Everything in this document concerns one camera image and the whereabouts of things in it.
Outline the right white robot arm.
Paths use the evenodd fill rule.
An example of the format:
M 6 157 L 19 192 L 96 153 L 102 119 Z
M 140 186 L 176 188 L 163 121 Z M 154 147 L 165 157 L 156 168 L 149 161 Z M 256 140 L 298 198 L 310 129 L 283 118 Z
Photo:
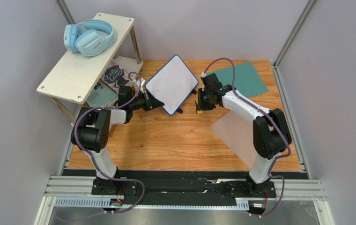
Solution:
M 203 87 L 198 90 L 196 112 L 210 111 L 217 105 L 229 109 L 250 123 L 257 156 L 247 177 L 252 188 L 270 180 L 276 159 L 292 142 L 282 110 L 270 110 L 243 96 L 232 85 L 222 85 L 216 74 L 201 75 Z

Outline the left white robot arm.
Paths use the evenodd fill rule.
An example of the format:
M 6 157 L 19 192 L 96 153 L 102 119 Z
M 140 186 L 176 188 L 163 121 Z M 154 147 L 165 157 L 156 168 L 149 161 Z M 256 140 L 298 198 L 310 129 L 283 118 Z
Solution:
M 150 111 L 164 103 L 145 91 L 124 86 L 118 93 L 117 108 L 82 107 L 74 125 L 71 142 L 90 158 L 96 169 L 94 189 L 112 194 L 120 189 L 122 180 L 117 166 L 106 148 L 113 125 L 128 123 L 135 110 Z

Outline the blue framed whiteboard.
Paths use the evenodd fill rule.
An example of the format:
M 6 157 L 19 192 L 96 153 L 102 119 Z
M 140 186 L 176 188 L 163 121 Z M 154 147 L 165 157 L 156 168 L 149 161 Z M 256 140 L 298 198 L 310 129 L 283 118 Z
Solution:
M 174 55 L 145 84 L 145 89 L 164 103 L 163 109 L 172 116 L 193 93 L 199 80 L 179 55 Z

